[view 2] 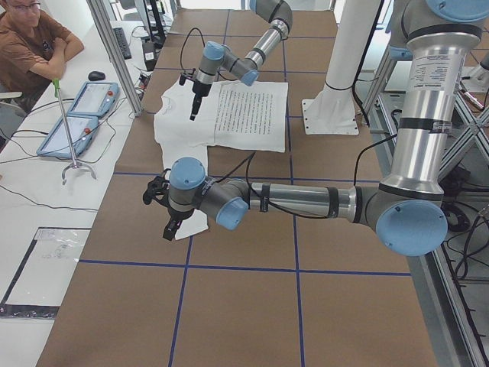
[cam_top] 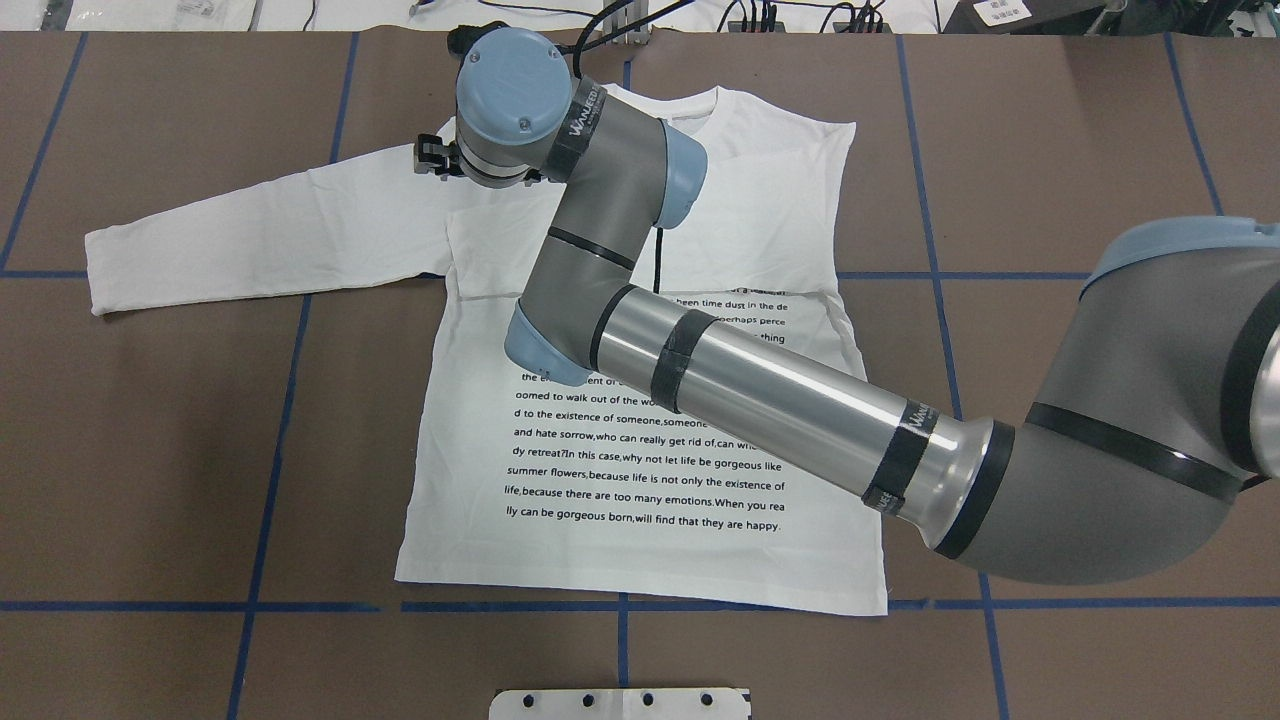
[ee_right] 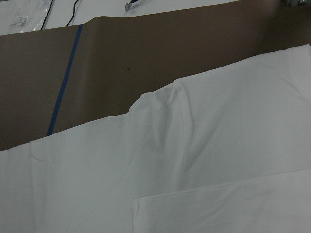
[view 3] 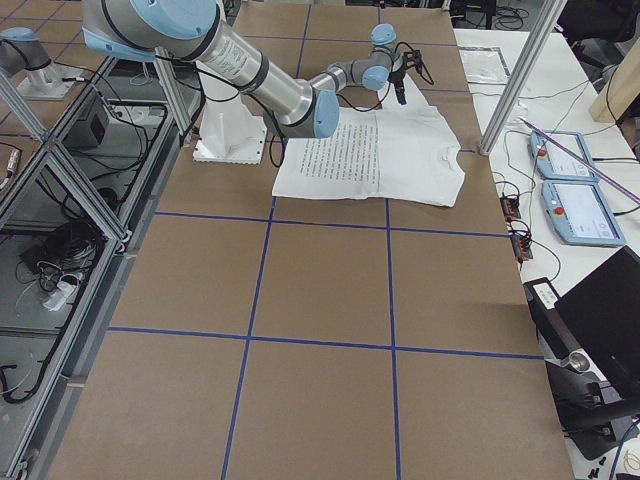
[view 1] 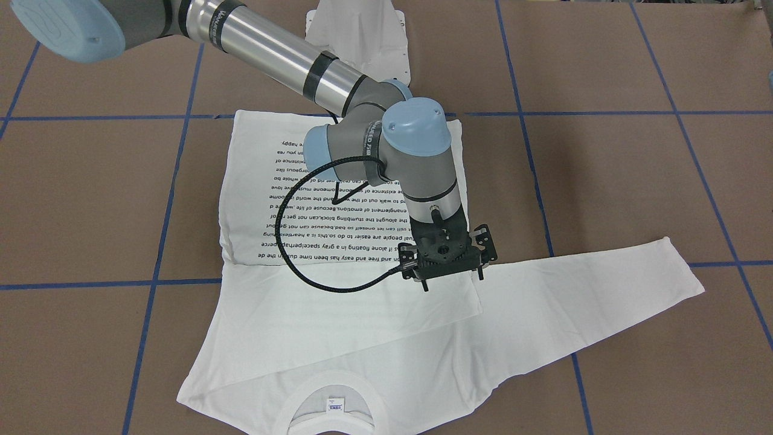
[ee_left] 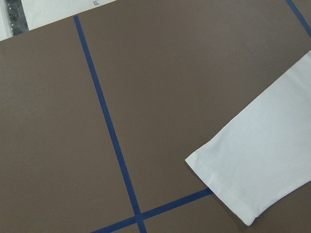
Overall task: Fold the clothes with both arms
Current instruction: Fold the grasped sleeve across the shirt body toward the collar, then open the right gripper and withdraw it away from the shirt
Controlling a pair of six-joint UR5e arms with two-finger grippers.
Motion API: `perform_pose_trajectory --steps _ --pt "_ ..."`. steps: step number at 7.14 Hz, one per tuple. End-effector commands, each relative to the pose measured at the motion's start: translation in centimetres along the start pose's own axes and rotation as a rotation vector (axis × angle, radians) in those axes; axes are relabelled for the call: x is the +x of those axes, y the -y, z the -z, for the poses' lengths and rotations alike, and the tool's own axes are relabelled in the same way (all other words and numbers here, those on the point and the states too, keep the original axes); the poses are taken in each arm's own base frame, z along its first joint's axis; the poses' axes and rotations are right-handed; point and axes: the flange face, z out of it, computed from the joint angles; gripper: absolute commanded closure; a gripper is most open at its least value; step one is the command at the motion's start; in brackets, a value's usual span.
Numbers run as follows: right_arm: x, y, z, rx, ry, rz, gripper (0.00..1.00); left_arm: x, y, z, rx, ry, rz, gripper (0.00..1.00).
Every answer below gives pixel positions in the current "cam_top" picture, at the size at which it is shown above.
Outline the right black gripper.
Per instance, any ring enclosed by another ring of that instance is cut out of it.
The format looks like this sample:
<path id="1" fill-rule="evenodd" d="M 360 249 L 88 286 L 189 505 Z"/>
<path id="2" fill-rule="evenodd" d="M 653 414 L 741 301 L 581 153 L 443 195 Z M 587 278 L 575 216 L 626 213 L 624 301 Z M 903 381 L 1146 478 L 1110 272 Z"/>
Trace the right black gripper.
<path id="1" fill-rule="evenodd" d="M 474 167 L 461 152 L 456 141 L 445 143 L 440 136 L 431 140 L 417 140 L 413 146 L 413 173 L 436 176 L 445 181 L 452 177 L 466 177 L 484 187 L 500 187 L 499 178 L 489 176 Z"/>

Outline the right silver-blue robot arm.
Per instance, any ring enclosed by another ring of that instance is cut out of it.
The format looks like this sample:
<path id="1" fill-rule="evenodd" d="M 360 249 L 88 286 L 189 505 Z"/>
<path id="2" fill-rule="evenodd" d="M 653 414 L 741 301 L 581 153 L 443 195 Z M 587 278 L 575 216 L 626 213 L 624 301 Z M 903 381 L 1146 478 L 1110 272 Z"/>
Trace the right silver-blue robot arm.
<path id="1" fill-rule="evenodd" d="M 1020 582 L 1196 552 L 1277 475 L 1277 227 L 1114 241 L 1024 423 L 870 384 L 835 291 L 851 126 L 723 90 L 682 117 L 495 23 L 419 170 L 553 196 L 454 214 L 397 577 L 884 603 L 881 519 Z"/>

